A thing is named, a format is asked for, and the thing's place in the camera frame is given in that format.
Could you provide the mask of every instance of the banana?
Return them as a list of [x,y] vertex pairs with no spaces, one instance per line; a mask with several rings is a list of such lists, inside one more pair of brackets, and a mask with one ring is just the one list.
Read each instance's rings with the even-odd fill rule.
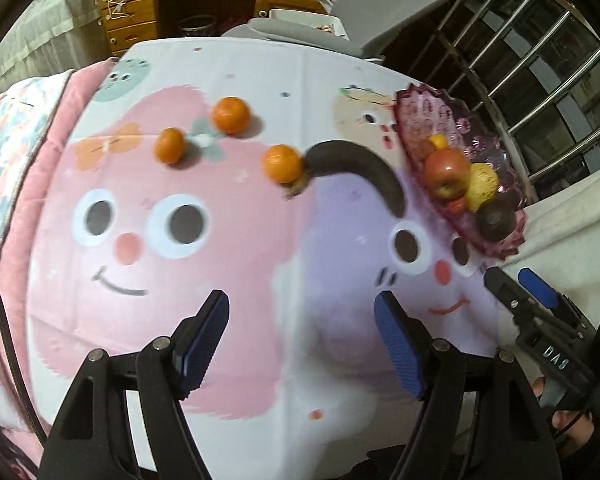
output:
[[389,211],[402,218],[406,208],[404,191],[394,170],[371,150],[348,140],[326,140],[304,154],[309,177],[353,173],[368,180],[384,199]]

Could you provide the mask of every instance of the cartoon face print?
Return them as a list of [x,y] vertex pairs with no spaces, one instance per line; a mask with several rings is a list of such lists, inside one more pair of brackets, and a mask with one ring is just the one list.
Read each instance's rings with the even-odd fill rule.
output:
[[343,139],[366,146],[398,169],[402,153],[394,130],[393,104],[390,96],[370,89],[341,88],[333,102],[333,121]]
[[93,100],[106,103],[131,92],[148,75],[151,66],[144,59],[123,59],[104,79]]
[[305,305],[324,353],[381,395],[400,392],[376,328],[375,296],[390,290],[433,337],[491,354],[498,309],[484,288],[488,262],[430,208],[404,175],[407,215],[396,219],[361,177],[315,181],[316,213],[302,244]]
[[[152,108],[158,117],[147,115]],[[147,131],[191,125],[203,109],[199,91],[165,89],[95,137],[107,146],[96,163],[81,162],[80,142],[68,146],[38,228],[27,306],[38,354],[72,377],[90,349],[137,351],[222,289],[230,320],[185,409],[250,417],[276,398],[282,345],[272,277],[296,250],[297,212],[311,194],[285,200],[260,169],[267,146],[254,140],[218,140],[219,162],[157,162]],[[127,131],[143,132],[141,142],[115,142],[121,124],[136,124]]]

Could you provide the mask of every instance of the white container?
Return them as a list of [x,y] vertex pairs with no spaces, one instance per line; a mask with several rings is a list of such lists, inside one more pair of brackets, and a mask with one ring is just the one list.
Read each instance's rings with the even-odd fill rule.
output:
[[309,27],[320,27],[321,25],[331,25],[333,33],[345,40],[349,37],[342,26],[342,23],[335,16],[328,14],[318,14],[317,12],[305,12],[304,10],[271,9],[270,18],[277,18],[286,22],[300,23]]

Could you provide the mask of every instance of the human hand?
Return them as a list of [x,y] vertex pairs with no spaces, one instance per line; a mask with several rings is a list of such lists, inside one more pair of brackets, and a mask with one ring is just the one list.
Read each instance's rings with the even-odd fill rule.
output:
[[[538,377],[531,384],[531,387],[536,397],[540,397],[544,391],[544,377]],[[578,415],[578,413],[578,411],[555,412],[551,424],[556,431],[561,431]],[[558,449],[560,458],[564,458],[583,447],[589,441],[591,435],[593,435],[594,430],[595,427],[593,425],[591,414],[583,413],[574,425],[566,431],[566,435],[569,439]]]

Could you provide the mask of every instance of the finger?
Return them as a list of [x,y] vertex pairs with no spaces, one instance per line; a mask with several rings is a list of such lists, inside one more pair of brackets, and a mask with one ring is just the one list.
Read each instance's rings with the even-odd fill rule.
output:
[[[577,415],[578,412],[555,412],[551,422],[556,430],[561,431]],[[589,441],[593,430],[593,421],[589,415],[584,414],[566,431],[567,436],[573,440],[574,450],[580,449]]]
[[544,392],[544,377],[538,377],[532,384],[531,389],[536,397],[540,397]]

